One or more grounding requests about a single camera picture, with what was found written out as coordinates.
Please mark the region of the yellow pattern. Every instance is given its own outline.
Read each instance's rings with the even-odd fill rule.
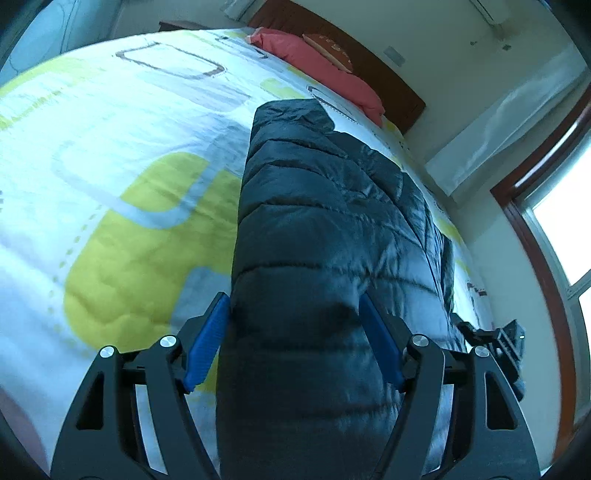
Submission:
[[[387,118],[384,118],[384,128],[394,134],[396,136],[396,138],[398,138],[400,141],[404,141],[404,137],[402,136],[401,131],[398,129],[398,127],[396,125],[394,125],[390,120],[388,120]]]
[[[224,30],[223,34],[230,38],[246,38],[246,33],[242,30]]]
[[[402,170],[402,163],[400,162],[398,157],[394,155],[392,152],[390,152],[390,160],[392,160],[398,166],[398,168]]]
[[[121,196],[146,212],[166,212],[178,205],[207,161],[186,152],[169,153],[153,162]]]
[[[456,258],[456,265],[460,267],[464,272],[466,272],[466,275],[468,275],[469,277],[471,276],[470,268],[468,267],[468,265],[466,265],[466,262],[464,262],[461,258]]]
[[[294,75],[297,75],[300,78],[303,78],[305,81],[307,81],[308,83],[314,83],[314,84],[318,84],[318,82],[316,80],[314,80],[312,77],[310,77],[309,75],[306,75],[304,72],[302,72],[301,70],[296,69],[293,65],[289,65],[287,67],[287,70],[291,73],[293,73]]]
[[[205,393],[211,393],[211,394],[215,395],[216,390],[217,390],[217,359],[218,359],[218,356],[219,355],[216,354],[216,356],[213,358],[212,366],[209,369],[209,372],[207,372],[207,376],[205,377],[205,380],[203,381],[203,383],[197,387],[198,390],[205,392]]]
[[[58,74],[60,79],[63,81],[63,86],[57,90],[48,92],[48,94],[44,96],[32,100],[31,105],[19,115],[15,115],[10,118],[0,115],[0,131],[6,130],[7,128],[13,126],[16,122],[25,118],[37,108],[45,105],[49,100],[61,95],[65,88],[72,87],[78,83],[96,77],[101,72],[102,69],[91,65],[86,60],[69,56],[61,56],[45,63],[41,63],[31,70],[21,73],[18,77],[12,79],[6,85],[0,88],[0,99],[21,85],[39,77],[44,73]]]
[[[207,45],[209,45],[210,47],[213,47],[213,48],[219,48],[220,50],[223,50],[223,49],[224,49],[224,48],[223,48],[223,47],[222,47],[222,46],[219,44],[219,42],[214,42],[214,41],[208,40],[208,39],[206,39],[206,38],[203,38],[203,37],[202,37],[202,36],[201,36],[199,33],[197,33],[197,32],[194,32],[194,31],[192,31],[192,30],[181,30],[181,31],[179,32],[179,34],[189,35],[189,36],[191,36],[191,37],[193,37],[193,38],[196,38],[196,39],[198,39],[198,40],[202,41],[203,43],[206,43],[206,44],[207,44]]]
[[[464,240],[462,239],[462,236],[460,235],[460,232],[457,230],[456,226],[437,212],[433,212],[433,222],[437,228],[439,228],[439,231],[448,237],[452,242],[458,245],[464,243]]]
[[[277,98],[285,100],[291,98],[308,98],[306,95],[302,95],[297,90],[274,78],[263,80],[261,82],[261,88]]]
[[[172,195],[179,199],[186,191],[188,172],[202,171],[203,159],[193,159],[195,164],[189,159],[163,157],[123,197],[165,210]],[[239,178],[220,172],[187,221],[167,230],[148,229],[108,211],[65,282],[64,312],[73,332],[96,349],[115,345],[122,352],[146,348],[168,333],[191,270],[231,272],[240,186]]]

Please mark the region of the wooden headboard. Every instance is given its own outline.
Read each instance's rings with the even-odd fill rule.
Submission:
[[[361,43],[340,28],[290,0],[267,0],[252,17],[250,27],[267,27],[302,35],[320,33],[337,42],[361,77],[382,99],[386,117],[405,133],[421,115],[425,102],[402,78]]]

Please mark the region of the wall outlet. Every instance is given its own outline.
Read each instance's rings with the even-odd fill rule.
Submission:
[[[400,55],[400,53],[394,47],[391,46],[384,50],[384,54],[399,67],[404,65],[404,62],[406,61],[406,59]]]

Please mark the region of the pink pillowcase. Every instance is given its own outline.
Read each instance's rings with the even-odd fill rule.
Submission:
[[[285,60],[341,97],[353,102],[372,122],[379,127],[382,126],[382,114],[385,109],[378,94],[359,77],[332,65],[303,38],[280,30],[259,28],[246,40]]]

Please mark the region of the nightstand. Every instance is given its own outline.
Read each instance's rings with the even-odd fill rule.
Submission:
[[[195,22],[185,20],[162,20],[160,22],[161,32],[172,32],[173,30],[209,30],[209,27]]]

